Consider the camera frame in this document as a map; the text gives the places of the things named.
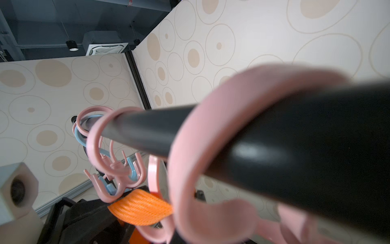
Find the pink ring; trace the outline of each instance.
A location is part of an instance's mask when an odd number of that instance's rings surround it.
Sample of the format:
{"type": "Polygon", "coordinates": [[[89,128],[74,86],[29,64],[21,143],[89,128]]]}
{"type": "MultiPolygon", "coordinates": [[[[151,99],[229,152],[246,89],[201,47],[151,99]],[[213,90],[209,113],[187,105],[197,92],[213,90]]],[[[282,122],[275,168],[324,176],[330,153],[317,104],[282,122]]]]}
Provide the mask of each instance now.
{"type": "Polygon", "coordinates": [[[168,157],[170,200],[180,235],[190,243],[237,243],[257,227],[257,211],[234,199],[208,205],[193,198],[199,176],[249,121],[277,101],[302,91],[347,82],[336,72],[265,65],[238,74],[196,106],[181,126],[168,157]]]}
{"type": "Polygon", "coordinates": [[[99,139],[101,133],[104,130],[104,127],[112,119],[125,112],[139,112],[139,111],[143,111],[143,109],[138,107],[126,107],[126,108],[110,111],[107,114],[100,117],[92,126],[91,130],[89,131],[89,136],[87,140],[87,154],[90,159],[90,162],[93,164],[93,166],[96,167],[96,169],[108,175],[125,176],[131,174],[130,167],[127,167],[126,168],[127,170],[124,171],[116,171],[102,161],[99,153],[99,139]]]}
{"type": "Polygon", "coordinates": [[[77,128],[78,128],[78,131],[83,135],[83,136],[88,136],[88,131],[84,130],[82,127],[81,127],[81,124],[80,124],[80,121],[81,119],[91,113],[91,112],[96,112],[96,111],[102,111],[102,112],[111,112],[112,111],[112,108],[109,108],[109,107],[106,107],[106,106],[91,106],[91,107],[88,107],[86,109],[84,109],[83,111],[81,111],[77,118],[76,118],[76,124],[77,124],[77,128]]]}

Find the pipe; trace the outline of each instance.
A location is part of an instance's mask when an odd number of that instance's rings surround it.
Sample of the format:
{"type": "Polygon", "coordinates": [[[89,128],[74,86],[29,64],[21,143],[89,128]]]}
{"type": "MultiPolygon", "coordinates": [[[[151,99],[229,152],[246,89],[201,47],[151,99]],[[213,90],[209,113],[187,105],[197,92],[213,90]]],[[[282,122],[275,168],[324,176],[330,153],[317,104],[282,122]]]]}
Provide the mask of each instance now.
{"type": "MultiPolygon", "coordinates": [[[[193,107],[122,114],[102,135],[166,158],[193,107]]],[[[243,128],[205,174],[389,237],[389,108],[390,82],[292,96],[243,128]]]]}
{"type": "Polygon", "coordinates": [[[172,8],[170,7],[169,1],[161,0],[97,0],[101,2],[109,2],[112,4],[121,4],[132,7],[139,7],[144,9],[154,9],[164,12],[170,12],[172,8]]]}

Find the orange object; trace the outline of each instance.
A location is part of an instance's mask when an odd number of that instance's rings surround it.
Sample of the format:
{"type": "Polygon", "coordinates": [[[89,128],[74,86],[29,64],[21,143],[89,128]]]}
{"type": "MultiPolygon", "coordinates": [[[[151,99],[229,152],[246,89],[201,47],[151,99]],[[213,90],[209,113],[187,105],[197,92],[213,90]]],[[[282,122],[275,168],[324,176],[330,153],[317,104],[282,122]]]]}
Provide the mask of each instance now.
{"type": "Polygon", "coordinates": [[[140,232],[135,229],[133,231],[133,234],[130,237],[129,244],[150,244],[149,241],[147,241],[140,232]]]}
{"type": "Polygon", "coordinates": [[[169,203],[140,189],[133,190],[108,209],[118,219],[138,226],[158,223],[173,213],[169,203]]]}

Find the air conditioner unit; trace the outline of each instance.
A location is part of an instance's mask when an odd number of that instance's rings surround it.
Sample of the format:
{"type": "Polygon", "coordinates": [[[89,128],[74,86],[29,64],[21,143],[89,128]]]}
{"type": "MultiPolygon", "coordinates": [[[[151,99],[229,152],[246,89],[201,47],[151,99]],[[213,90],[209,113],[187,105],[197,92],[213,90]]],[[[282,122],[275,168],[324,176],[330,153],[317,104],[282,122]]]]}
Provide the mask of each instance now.
{"type": "Polygon", "coordinates": [[[90,44],[86,56],[121,53],[128,43],[90,44]]]}
{"type": "Polygon", "coordinates": [[[124,43],[116,31],[90,31],[84,34],[85,55],[121,53],[129,43],[124,43]]]}

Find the ceiling pipe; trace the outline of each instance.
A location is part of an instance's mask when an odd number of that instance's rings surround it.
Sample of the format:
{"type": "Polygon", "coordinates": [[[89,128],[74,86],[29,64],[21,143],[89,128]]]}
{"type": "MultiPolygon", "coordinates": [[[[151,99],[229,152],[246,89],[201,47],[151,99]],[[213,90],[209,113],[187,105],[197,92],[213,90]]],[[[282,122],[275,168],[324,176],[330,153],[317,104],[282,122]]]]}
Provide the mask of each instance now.
{"type": "Polygon", "coordinates": [[[165,12],[172,10],[169,0],[97,0],[101,2],[109,2],[112,4],[121,4],[132,7],[139,7],[144,9],[154,9],[165,12]]]}

